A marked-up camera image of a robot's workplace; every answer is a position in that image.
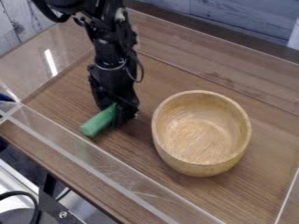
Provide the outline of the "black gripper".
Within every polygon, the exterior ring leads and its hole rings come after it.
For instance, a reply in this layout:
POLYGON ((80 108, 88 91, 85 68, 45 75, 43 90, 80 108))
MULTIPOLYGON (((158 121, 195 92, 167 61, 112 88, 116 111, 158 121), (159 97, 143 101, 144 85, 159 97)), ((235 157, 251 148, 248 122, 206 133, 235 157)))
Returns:
POLYGON ((116 103, 113 126, 123 126, 139 112, 133 80, 124 69, 107 71, 92 64, 88 66, 88 82, 99 109, 104 110, 116 103))

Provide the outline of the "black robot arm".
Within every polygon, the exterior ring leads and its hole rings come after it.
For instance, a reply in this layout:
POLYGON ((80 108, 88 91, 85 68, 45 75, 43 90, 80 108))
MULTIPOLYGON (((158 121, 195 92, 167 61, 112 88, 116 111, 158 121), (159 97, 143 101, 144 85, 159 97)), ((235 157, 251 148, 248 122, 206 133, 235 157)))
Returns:
POLYGON ((111 110, 112 125, 124 125, 136 115, 135 84, 144 78, 136 55, 137 35, 129 23, 124 0, 32 0, 55 23, 73 20, 84 28, 95 49, 88 82, 100 110, 111 110))

